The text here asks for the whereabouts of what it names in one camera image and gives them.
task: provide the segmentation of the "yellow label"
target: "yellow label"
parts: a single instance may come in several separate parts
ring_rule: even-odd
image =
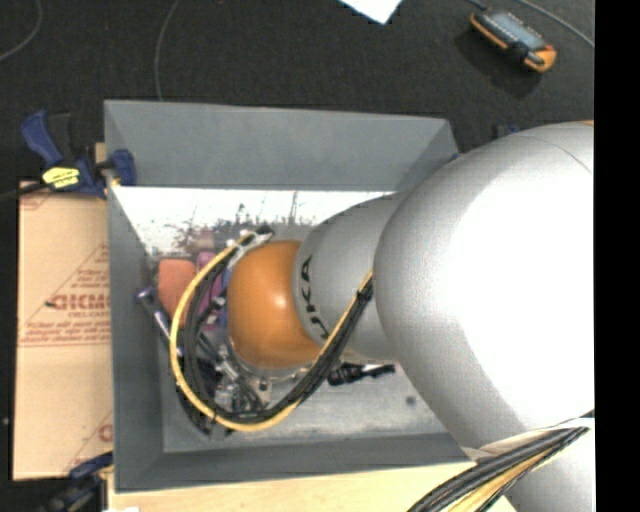
[[[52,167],[42,175],[42,180],[53,188],[65,188],[80,181],[80,171],[75,167]]]

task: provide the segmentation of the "orange device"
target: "orange device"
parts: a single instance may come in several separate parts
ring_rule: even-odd
[[[190,260],[177,258],[160,260],[158,264],[158,298],[162,307],[169,314],[169,318],[173,318],[180,297],[195,276],[196,265]],[[186,317],[185,310],[180,319],[180,327],[184,327]]]
[[[487,10],[472,14],[470,21],[480,34],[529,69],[543,73],[556,60],[553,46],[508,11]]]
[[[231,273],[229,336],[238,355],[256,367],[299,366],[320,353],[300,323],[291,291],[300,244],[291,240],[258,247]]]

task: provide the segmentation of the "gray cable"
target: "gray cable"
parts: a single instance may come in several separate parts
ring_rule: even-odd
[[[36,21],[36,26],[33,28],[33,30],[27,36],[27,38],[24,41],[22,41],[19,45],[14,46],[11,50],[3,54],[0,54],[0,62],[8,59],[13,54],[18,53],[20,50],[22,50],[31,41],[33,41],[33,38],[36,37],[36,34],[40,31],[40,26],[42,25],[42,18],[43,18],[42,4],[40,3],[40,0],[35,0],[35,4],[36,4],[36,8],[38,9],[38,19]]]
[[[164,96],[162,96],[162,88],[160,87],[160,49],[162,47],[162,40],[164,39],[164,33],[167,31],[169,22],[171,21],[171,18],[173,17],[173,13],[175,12],[179,3],[180,3],[180,0],[175,0],[175,2],[173,2],[173,5],[171,6],[171,9],[169,9],[169,13],[167,14],[167,17],[164,19],[164,22],[162,23],[162,28],[160,29],[160,34],[158,34],[158,40],[156,41],[155,55],[153,57],[153,79],[156,86],[156,95],[158,96],[158,99],[160,101],[164,101]]]
[[[571,32],[572,34],[578,36],[580,39],[582,39],[585,43],[587,43],[589,46],[591,46],[591,48],[593,48],[594,50],[596,49],[596,44],[589,39],[586,35],[584,35],[582,32],[580,32],[577,28],[575,28],[573,25],[570,25],[569,23],[567,23],[566,21],[564,21],[562,18],[556,16],[555,14],[553,14],[552,12],[547,11],[546,9],[543,9],[542,7],[536,5],[536,4],[532,4],[531,2],[529,2],[528,0],[514,0],[515,2],[518,2],[522,5],[526,5],[527,7],[529,7],[530,9],[533,9],[534,11],[539,12],[540,14],[546,16],[547,18],[555,21],[556,23],[558,23],[559,25],[563,26],[564,28],[566,28],[569,32]]]

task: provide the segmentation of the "white paper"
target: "white paper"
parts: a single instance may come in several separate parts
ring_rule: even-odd
[[[385,24],[402,0],[342,0],[378,23]]]

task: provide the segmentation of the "cable bundle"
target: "cable bundle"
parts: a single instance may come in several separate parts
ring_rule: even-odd
[[[513,485],[584,435],[588,427],[542,432],[533,441],[478,460],[476,466],[447,480],[408,512],[484,512]]]
[[[360,315],[373,296],[372,272],[369,272],[327,338],[320,355],[304,377],[281,400],[269,408],[262,406],[255,392],[252,390],[248,392],[245,389],[245,396],[248,396],[249,400],[252,401],[251,409],[236,413],[229,412],[210,398],[209,393],[206,391],[205,379],[200,372],[200,365],[196,357],[196,347],[200,337],[202,315],[199,315],[198,311],[211,284],[228,268],[230,262],[241,254],[243,248],[255,241],[256,237],[268,233],[268,228],[260,228],[255,232],[251,232],[238,239],[233,245],[209,261],[185,290],[171,324],[169,343],[171,369],[184,397],[196,410],[210,420],[220,423],[229,429],[245,432],[263,430],[276,425],[320,387],[334,369]],[[187,305],[189,305],[189,311],[185,323],[184,342],[180,347],[183,354],[183,373],[183,368],[178,358],[178,335],[180,318],[182,318]]]

